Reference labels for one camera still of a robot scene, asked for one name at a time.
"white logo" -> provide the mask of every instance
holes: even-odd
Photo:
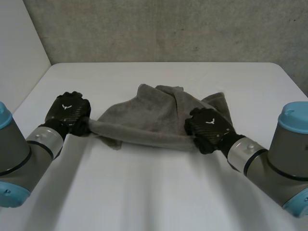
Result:
[[[66,110],[67,108],[72,107],[72,105],[66,107],[66,106],[64,106],[64,105],[62,104],[62,107],[64,108],[64,110]]]
[[[214,124],[215,118],[213,118],[212,122],[206,122],[207,124]]]

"fabric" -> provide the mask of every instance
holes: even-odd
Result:
[[[196,107],[215,108],[230,123],[231,117],[222,92],[198,100],[181,87],[141,84],[133,99],[111,106],[97,121],[89,120],[89,128],[104,143],[120,149],[122,141],[196,151],[193,138],[186,135],[185,119]]]

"table surface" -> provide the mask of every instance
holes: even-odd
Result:
[[[97,119],[140,84],[181,86],[198,99],[223,91],[238,133],[269,148],[282,107],[307,97],[271,63],[81,63],[52,66],[14,113],[27,136],[54,99],[79,91]],[[304,231],[232,170],[201,155],[68,136],[58,159],[19,208],[0,208],[2,231]]]

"light blue cap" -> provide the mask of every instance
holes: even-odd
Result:
[[[4,103],[0,102],[0,129],[7,126],[11,122],[12,118],[13,116],[11,112],[6,108]]]
[[[16,208],[21,206],[31,192],[23,187],[0,181],[0,206]]]
[[[308,215],[308,188],[292,197],[282,208],[297,218]]]
[[[286,130],[308,134],[308,102],[292,102],[283,107],[278,123]]]

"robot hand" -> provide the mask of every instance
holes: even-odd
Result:
[[[220,150],[222,137],[235,133],[232,124],[212,108],[195,108],[190,115],[192,118],[185,120],[185,130],[188,135],[195,136],[194,143],[202,154]]]
[[[82,98],[82,94],[76,91],[57,97],[46,115],[45,122],[58,120],[65,124],[69,133],[76,136],[84,136],[90,133],[87,118],[91,112],[90,102]]]

